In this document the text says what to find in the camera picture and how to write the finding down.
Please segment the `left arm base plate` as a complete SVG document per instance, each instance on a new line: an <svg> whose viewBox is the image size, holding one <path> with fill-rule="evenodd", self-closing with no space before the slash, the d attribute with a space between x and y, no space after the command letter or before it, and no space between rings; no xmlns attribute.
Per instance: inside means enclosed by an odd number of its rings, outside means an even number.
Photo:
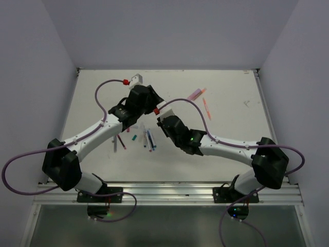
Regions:
<svg viewBox="0 0 329 247"><path fill-rule="evenodd" d="M121 203L123 197L122 187L103 187L97 194L81 191L78 193L78 203Z"/></svg>

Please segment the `purple highlighter pen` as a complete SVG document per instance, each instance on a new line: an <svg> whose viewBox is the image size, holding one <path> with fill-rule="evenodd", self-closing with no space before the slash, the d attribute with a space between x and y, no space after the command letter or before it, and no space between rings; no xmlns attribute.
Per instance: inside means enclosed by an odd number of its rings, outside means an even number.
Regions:
<svg viewBox="0 0 329 247"><path fill-rule="evenodd" d="M117 136L113 137L113 145L114 145L114 147L113 147L114 153L116 153L117 152Z"/></svg>

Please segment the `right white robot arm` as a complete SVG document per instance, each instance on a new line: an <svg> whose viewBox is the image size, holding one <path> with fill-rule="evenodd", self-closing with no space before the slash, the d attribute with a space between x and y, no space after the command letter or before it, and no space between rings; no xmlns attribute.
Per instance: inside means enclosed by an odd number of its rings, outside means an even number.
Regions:
<svg viewBox="0 0 329 247"><path fill-rule="evenodd" d="M252 169L234 177L229 187L225 187L220 195L227 200L241 202L249 193L264 186L270 189L280 189L289 162L287 155L277 147L266 147L274 142L262 137L259 142L238 142L227 139L226 142L235 147L216 143L206 131L188 129L182 120L171 115L157 118L166 137L174 145L190 155L219 156L243 163Z"/></svg>

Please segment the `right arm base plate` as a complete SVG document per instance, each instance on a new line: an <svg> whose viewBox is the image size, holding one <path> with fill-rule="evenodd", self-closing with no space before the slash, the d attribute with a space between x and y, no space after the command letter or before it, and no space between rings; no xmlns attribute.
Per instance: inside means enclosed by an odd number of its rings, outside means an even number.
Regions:
<svg viewBox="0 0 329 247"><path fill-rule="evenodd" d="M212 196L215 204L228 204L237 201L238 199L244 197L243 194L230 189L229 187L213 187Z"/></svg>

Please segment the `white blue-tipped marker pen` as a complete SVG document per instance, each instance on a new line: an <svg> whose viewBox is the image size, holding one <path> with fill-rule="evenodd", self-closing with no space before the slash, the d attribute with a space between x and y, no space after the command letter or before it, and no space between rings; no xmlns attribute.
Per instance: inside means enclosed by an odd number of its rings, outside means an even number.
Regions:
<svg viewBox="0 0 329 247"><path fill-rule="evenodd" d="M145 126L142 126L143 130L143 146L146 148L147 147L147 137L146 137L146 132L145 132Z"/></svg>

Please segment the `orange pen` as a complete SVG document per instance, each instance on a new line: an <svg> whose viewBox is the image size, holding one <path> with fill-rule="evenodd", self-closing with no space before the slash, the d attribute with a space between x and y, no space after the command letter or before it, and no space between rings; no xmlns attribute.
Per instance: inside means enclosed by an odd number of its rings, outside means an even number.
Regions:
<svg viewBox="0 0 329 247"><path fill-rule="evenodd" d="M205 110L206 110L206 113L207 113L208 119L211 120L212 118L211 118L211 113L210 113L210 111L209 111L208 104L207 104L207 102L206 102L206 100L205 100L204 97L202 98L202 100L203 100L203 104L204 104L204 107L205 107Z"/></svg>

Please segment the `red pen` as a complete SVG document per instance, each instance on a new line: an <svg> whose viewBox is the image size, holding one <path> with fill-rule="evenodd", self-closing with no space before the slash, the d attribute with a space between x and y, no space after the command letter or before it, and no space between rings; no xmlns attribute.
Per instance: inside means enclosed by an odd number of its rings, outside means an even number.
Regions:
<svg viewBox="0 0 329 247"><path fill-rule="evenodd" d="M118 138L120 144L122 145L123 149L126 150L126 146L125 146L125 144L124 144L122 138L120 137L120 135L117 135L117 138Z"/></svg>

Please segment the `blue pen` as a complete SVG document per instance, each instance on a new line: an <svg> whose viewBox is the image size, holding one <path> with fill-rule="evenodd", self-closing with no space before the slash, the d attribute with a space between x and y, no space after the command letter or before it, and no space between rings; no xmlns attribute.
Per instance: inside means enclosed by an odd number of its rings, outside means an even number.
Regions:
<svg viewBox="0 0 329 247"><path fill-rule="evenodd" d="M154 147L152 137L151 137L151 134L150 134L149 130L147 130L147 134L148 134L149 142L150 142L150 145L151 145L151 149L152 149L152 151L155 151L155 147Z"/></svg>

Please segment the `pink capped marker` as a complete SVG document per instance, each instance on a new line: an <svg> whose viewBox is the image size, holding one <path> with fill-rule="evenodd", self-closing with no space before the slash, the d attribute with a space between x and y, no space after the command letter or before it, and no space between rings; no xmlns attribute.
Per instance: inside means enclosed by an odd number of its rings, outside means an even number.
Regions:
<svg viewBox="0 0 329 247"><path fill-rule="evenodd" d="M147 133L145 134L145 138L146 138L146 141L147 141L148 151L149 152L152 152L152 146L151 146L151 143L150 143L150 140L149 140L149 136L148 136Z"/></svg>

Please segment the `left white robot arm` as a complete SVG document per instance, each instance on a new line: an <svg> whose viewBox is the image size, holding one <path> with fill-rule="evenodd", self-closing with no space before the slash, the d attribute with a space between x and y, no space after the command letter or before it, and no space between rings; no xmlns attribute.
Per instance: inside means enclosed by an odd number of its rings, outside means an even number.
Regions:
<svg viewBox="0 0 329 247"><path fill-rule="evenodd" d="M141 115L152 113L162 102L150 85L134 86L126 98L85 131L63 142L53 139L48 144L42 171L63 191L76 189L95 202L103 201L106 183L95 174L82 172L80 163L99 145L134 125Z"/></svg>

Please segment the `pink highlighter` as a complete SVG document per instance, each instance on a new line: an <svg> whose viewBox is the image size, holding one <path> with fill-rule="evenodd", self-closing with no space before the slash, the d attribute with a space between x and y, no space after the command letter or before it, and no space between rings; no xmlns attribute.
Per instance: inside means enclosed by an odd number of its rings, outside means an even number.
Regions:
<svg viewBox="0 0 329 247"><path fill-rule="evenodd" d="M194 101L200 94L202 94L201 89L195 90L190 96L187 97L188 100Z"/></svg>

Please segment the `green capped marker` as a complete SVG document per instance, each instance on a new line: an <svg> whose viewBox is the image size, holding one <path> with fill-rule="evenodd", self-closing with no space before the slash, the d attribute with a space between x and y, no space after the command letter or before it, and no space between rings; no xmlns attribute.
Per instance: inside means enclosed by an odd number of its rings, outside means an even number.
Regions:
<svg viewBox="0 0 329 247"><path fill-rule="evenodd" d="M153 143L154 149L156 149L157 145L156 145L156 142L155 142L154 135L153 135L153 133L151 132L151 130L149 130L149 133L150 133L150 136L151 136L151 140L152 140L152 143Z"/></svg>

